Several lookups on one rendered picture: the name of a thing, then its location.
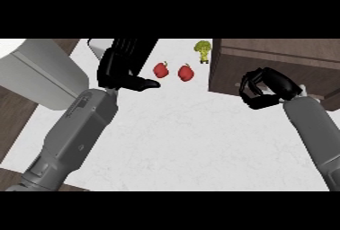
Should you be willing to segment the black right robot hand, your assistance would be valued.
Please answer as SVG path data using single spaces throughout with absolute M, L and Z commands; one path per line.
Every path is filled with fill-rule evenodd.
M 263 83 L 272 94 L 265 94 L 257 84 Z M 275 69 L 265 67 L 243 76 L 240 86 L 243 102 L 253 110 L 265 109 L 281 102 L 303 96 L 303 89 L 294 81 Z

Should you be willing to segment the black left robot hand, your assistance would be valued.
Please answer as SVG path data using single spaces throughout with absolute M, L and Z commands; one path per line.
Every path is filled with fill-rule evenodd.
M 104 52 L 98 65 L 98 86 L 142 92 L 161 84 L 139 76 L 157 39 L 115 39 Z

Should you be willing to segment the dark wooden drawer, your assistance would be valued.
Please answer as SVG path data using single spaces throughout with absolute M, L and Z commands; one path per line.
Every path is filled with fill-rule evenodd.
M 271 67 L 340 110 L 340 39 L 213 39 L 209 91 L 240 95 L 243 76 Z

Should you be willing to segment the red bell pepper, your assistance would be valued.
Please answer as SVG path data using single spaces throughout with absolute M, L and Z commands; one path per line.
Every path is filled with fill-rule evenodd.
M 158 63 L 152 69 L 152 73 L 158 78 L 164 78 L 169 75 L 167 62 Z
M 188 82 L 192 77 L 194 77 L 194 71 L 191 69 L 191 66 L 189 64 L 185 64 L 179 70 L 178 70 L 178 76 L 179 76 L 179 79 L 183 81 L 183 82 Z

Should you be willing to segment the pale grey appliance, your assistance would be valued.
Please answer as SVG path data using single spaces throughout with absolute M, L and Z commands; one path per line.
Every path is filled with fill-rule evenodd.
M 89 89 L 89 78 L 52 39 L 0 39 L 0 85 L 62 111 Z

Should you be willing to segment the green broccoli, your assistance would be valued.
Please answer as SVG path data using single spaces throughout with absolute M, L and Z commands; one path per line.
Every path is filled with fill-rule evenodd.
M 200 53 L 201 63 L 209 63 L 209 52 L 212 50 L 212 43 L 207 40 L 201 40 L 197 42 L 194 46 L 194 51 Z

